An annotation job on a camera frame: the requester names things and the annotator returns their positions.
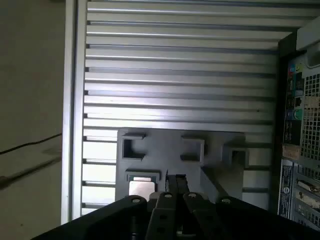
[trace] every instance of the beige wall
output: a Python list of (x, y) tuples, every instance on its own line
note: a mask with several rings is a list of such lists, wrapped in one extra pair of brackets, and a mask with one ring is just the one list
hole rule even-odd
[[(0, 151), (62, 131), (65, 4), (3, 0)], [(0, 176), (50, 160), (61, 138), (0, 155)], [(0, 190), (0, 239), (30, 239), (60, 223), (61, 164)]]

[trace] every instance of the vent grille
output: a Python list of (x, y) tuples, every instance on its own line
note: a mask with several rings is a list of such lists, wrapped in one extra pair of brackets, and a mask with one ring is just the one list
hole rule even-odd
[(308, 178), (320, 181), (320, 172), (315, 171), (311, 168), (299, 166), (298, 172)]
[[(316, 216), (315, 214), (313, 214), (312, 212), (308, 211), (308, 208), (302, 204), (297, 203), (295, 205), (295, 210), (301, 214), (302, 216), (304, 216), (304, 218), (306, 218), (307, 220), (309, 220), (311, 223), (313, 223), (314, 225), (316, 225), (318, 228), (320, 228), (320, 221), (319, 221), (319, 217)], [(305, 222), (303, 222), (301, 220), (301, 224), (307, 226), (307, 224)]]
[(305, 78), (301, 156), (320, 160), (320, 74)]

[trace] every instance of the black cable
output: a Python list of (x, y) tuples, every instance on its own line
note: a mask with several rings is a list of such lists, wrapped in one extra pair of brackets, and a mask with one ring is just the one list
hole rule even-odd
[(15, 146), (15, 147), (9, 148), (9, 149), (4, 150), (4, 151), (0, 151), (0, 155), (2, 155), (2, 154), (7, 154), (7, 153), (9, 153), (9, 152), (12, 152), (12, 151), (17, 150), (17, 149), (20, 149), (20, 148), (24, 148), (24, 147), (26, 147), (26, 146), (42, 144), (42, 143), (44, 143), (44, 142), (46, 142), (46, 141), (49, 141), (49, 140), (54, 139), (54, 138), (56, 138), (56, 137), (59, 137), (59, 136), (61, 136), (61, 135), (62, 135), (62, 133), (59, 133), (59, 134), (56, 134), (56, 135), (47, 137), (47, 138), (45, 138), (45, 139), (42, 139), (42, 140), (40, 140), (40, 141), (27, 142), (27, 143), (25, 143), (25, 144), (22, 144), (22, 145), (19, 145), (19, 146)]

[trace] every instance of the green component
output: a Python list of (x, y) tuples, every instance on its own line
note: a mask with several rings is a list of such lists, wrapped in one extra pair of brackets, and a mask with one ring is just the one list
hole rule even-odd
[(296, 120), (302, 120), (302, 109), (294, 110), (293, 117)]

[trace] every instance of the metal bar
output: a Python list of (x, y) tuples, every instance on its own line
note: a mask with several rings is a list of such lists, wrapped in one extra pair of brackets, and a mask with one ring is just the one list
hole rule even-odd
[(81, 216), (86, 23), (87, 1), (78, 1), (74, 83), (72, 219), (76, 219)]
[(81, 199), (83, 203), (111, 204), (115, 201), (115, 190), (115, 187), (83, 186)]
[(131, 49), (87, 49), (87, 58), (172, 61), (172, 62), (212, 62), (235, 64), (275, 65), (277, 56), (271, 54), (243, 54), (220, 52), (172, 51), (172, 50), (131, 50)]
[(83, 142), (84, 159), (117, 159), (117, 142)]
[(115, 188), (116, 183), (115, 182), (106, 182), (106, 181), (83, 181), (82, 186)]
[(270, 171), (244, 170), (242, 192), (253, 192), (254, 189), (267, 192), (270, 188), (270, 178)]
[(279, 41), (290, 32), (225, 29), (177, 28), (154, 26), (88, 25), (88, 35), (110, 37), (161, 37), (214, 40)]
[(200, 94), (216, 96), (240, 96), (240, 97), (275, 97), (275, 91), (262, 88), (239, 88), (218, 86), (179, 86), (179, 85), (155, 85), (155, 84), (125, 84), (125, 83), (85, 83), (86, 91), (113, 91), (113, 92), (143, 92), (162, 94)]
[(235, 110), (261, 110), (271, 112), (275, 105), (271, 101), (253, 100), (202, 100), (202, 99), (175, 99), (175, 98), (143, 98), (122, 96), (84, 96), (86, 104), (110, 104), (128, 106), (158, 106), (158, 107), (184, 107), (200, 109), (235, 109)]
[(118, 137), (117, 129), (105, 129), (105, 128), (85, 128), (83, 129), (83, 136), (86, 137), (110, 137), (114, 138), (115, 142)]
[(198, 15), (161, 15), (161, 14), (127, 14), (127, 13), (88, 13), (89, 21), (119, 21), (134, 23), (171, 23), (171, 24), (207, 24), (228, 26), (268, 26), (298, 28), (305, 25), (308, 19), (285, 18), (247, 18), (230, 16), (198, 16)]
[(104, 203), (90, 203), (90, 202), (84, 202), (82, 203), (82, 207), (86, 209), (100, 209), (104, 206), (107, 206), (108, 204)]
[(187, 123), (221, 123), (226, 124), (256, 124), (256, 125), (271, 125), (272, 120), (267, 121), (265, 119), (234, 119), (233, 116), (228, 117), (196, 117), (196, 116), (161, 116), (161, 115), (130, 115), (130, 114), (103, 114), (103, 113), (88, 113), (89, 119), (109, 119), (109, 120), (142, 120), (142, 121), (166, 121), (166, 122), (187, 122)]
[(228, 17), (317, 17), (318, 9), (282, 7), (221, 6), (213, 4), (161, 4), (151, 2), (88, 2), (88, 12), (206, 15)]
[(182, 71), (213, 71), (229, 73), (275, 74), (275, 65), (226, 64), (199, 62), (165, 62), (165, 61), (129, 61), (129, 60), (90, 60), (85, 61), (88, 68), (117, 69), (153, 69)]
[(91, 159), (87, 158), (83, 160), (85, 164), (96, 164), (96, 165), (113, 165), (115, 166), (117, 161), (110, 159)]
[(159, 116), (159, 117), (178, 117), (181, 121), (201, 120), (206, 122), (209, 119), (223, 120), (252, 120), (252, 121), (270, 121), (274, 120), (272, 112), (257, 111), (236, 111), (236, 110), (200, 110), (200, 109), (165, 109), (165, 108), (144, 108), (144, 107), (121, 107), (121, 106), (84, 106), (85, 114), (101, 114), (107, 118), (124, 119), (129, 116), (135, 119), (135, 116)]
[(97, 210), (97, 208), (85, 208), (83, 207), (81, 209), (81, 215), (86, 215), (86, 214), (89, 214), (89, 213), (92, 213), (93, 211)]
[(82, 180), (94, 182), (116, 182), (116, 166), (101, 164), (83, 164)]
[(272, 125), (263, 124), (228, 124), (207, 122), (168, 122), (147, 120), (122, 120), (122, 119), (97, 119), (85, 118), (84, 125), (90, 127), (115, 127), (115, 128), (151, 128), (151, 129), (176, 129), (240, 133), (271, 133)]
[(155, 38), (155, 37), (126, 37), (126, 36), (87, 36), (87, 44), (98, 45), (122, 45), (122, 46), (162, 46), (185, 48), (222, 48), (222, 49), (253, 49), (272, 50), (278, 46), (277, 41), (254, 41), (232, 39), (181, 39), (179, 38)]
[(76, 0), (65, 3), (62, 174), (61, 174), (61, 224), (71, 221), (72, 164), (73, 164), (73, 92)]
[[(250, 148), (250, 145), (253, 144), (271, 144), (273, 141), (272, 141), (272, 135), (271, 134), (250, 134), (250, 133), (247, 133), (245, 134), (245, 142), (248, 144), (249, 146), (249, 157), (250, 157), (250, 160), (249, 162), (253, 162), (253, 163), (257, 163), (257, 162), (260, 162), (259, 160), (253, 160), (251, 158), (260, 158), (261, 156), (261, 152), (257, 152), (258, 149), (255, 149), (255, 148)], [(271, 160), (271, 153), (269, 151), (271, 151), (272, 149), (272, 146), (268, 146), (268, 148), (270, 149), (265, 149), (265, 151), (267, 150), (268, 152), (264, 152), (262, 153), (263, 155), (263, 158), (269, 158), (268, 162)]]
[(276, 86), (274, 78), (250, 77), (250, 76), (189, 76), (189, 75), (159, 75), (159, 74), (129, 74), (129, 73), (105, 73), (86, 72), (85, 80), (100, 82), (126, 82), (145, 84), (188, 84), (209, 86), (237, 86), (250, 88), (273, 89)]

